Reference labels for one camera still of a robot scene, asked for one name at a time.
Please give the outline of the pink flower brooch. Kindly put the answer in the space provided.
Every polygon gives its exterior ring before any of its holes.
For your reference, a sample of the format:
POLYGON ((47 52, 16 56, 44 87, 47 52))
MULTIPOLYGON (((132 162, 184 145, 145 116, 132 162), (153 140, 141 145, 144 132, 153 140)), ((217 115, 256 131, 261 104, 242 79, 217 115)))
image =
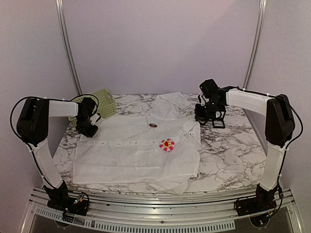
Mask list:
POLYGON ((159 148, 164 152, 171 152, 174 150, 175 142, 171 138, 167 138, 166 140, 162 140, 159 144, 159 148))

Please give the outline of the white button shirt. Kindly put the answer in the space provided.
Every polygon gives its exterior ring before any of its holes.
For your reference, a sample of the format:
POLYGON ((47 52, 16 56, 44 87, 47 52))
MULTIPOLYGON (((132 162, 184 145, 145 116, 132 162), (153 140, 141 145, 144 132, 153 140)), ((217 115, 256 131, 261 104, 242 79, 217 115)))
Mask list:
POLYGON ((155 98, 148 116, 100 120, 96 134, 81 136, 77 143, 73 183, 144 183, 160 192, 182 194, 200 164, 200 124, 180 115, 190 105, 179 92, 162 94, 155 98), (171 152, 159 148, 167 138, 175 142, 171 152))

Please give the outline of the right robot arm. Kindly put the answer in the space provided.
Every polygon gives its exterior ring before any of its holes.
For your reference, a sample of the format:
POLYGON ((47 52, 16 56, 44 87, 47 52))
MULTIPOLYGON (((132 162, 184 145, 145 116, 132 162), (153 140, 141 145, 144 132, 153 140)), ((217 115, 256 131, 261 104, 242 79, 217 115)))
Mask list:
POLYGON ((285 156, 291 143, 303 133, 301 117, 291 106, 285 94, 272 95, 250 91, 238 86, 220 88, 213 79, 203 81, 199 88, 199 103, 195 106, 195 120, 201 125, 210 122, 213 128, 225 128, 227 107, 242 108, 261 115, 264 119, 264 137, 267 145, 263 176, 257 186, 257 197, 251 207, 261 212, 270 204, 267 195, 279 185, 285 156))

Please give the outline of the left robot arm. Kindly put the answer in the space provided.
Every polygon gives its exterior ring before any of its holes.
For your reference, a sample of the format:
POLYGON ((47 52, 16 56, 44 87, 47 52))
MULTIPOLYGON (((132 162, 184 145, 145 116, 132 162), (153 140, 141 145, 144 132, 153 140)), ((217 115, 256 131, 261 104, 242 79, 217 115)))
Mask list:
POLYGON ((97 130, 96 122, 99 100, 92 94, 82 95, 81 102, 28 96, 19 99, 14 107, 23 103, 16 124, 11 130, 29 149, 30 154, 42 178, 46 193, 55 194, 53 202, 62 211, 72 207, 72 200, 67 196, 71 191, 61 178, 52 160, 49 149, 49 120, 52 117, 76 118, 76 130, 81 135, 92 138, 97 130))

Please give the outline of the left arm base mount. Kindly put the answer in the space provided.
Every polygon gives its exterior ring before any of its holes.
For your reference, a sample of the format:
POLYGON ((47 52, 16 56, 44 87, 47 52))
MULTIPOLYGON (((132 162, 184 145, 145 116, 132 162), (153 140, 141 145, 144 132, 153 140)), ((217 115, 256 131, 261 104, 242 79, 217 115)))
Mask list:
POLYGON ((62 211, 64 214, 86 216, 89 202, 89 196, 86 193, 81 193, 76 198, 70 196, 51 197, 47 206, 62 211))

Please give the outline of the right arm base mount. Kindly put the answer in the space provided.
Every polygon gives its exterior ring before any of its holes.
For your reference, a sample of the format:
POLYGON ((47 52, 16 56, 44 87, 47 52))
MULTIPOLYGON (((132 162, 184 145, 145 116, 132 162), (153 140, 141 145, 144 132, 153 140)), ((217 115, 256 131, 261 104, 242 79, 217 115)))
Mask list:
POLYGON ((267 218, 272 217, 278 211, 274 194, 269 194, 266 197, 256 195, 252 198, 238 198, 234 202, 234 209, 238 216, 251 215, 265 211, 267 218))

